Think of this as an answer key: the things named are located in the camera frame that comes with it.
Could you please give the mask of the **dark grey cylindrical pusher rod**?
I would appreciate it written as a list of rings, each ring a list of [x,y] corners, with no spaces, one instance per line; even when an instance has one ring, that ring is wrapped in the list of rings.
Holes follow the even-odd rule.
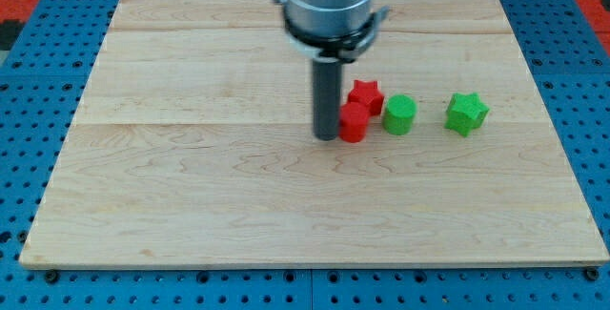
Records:
[[[323,141],[338,136],[342,71],[339,62],[312,62],[313,132]]]

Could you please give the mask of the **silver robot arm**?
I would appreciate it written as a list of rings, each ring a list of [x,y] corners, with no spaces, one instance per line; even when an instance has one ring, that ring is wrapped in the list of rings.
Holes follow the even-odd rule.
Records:
[[[388,9],[373,0],[274,0],[281,7],[290,42],[311,60],[313,134],[323,141],[339,134],[343,66],[375,42]]]

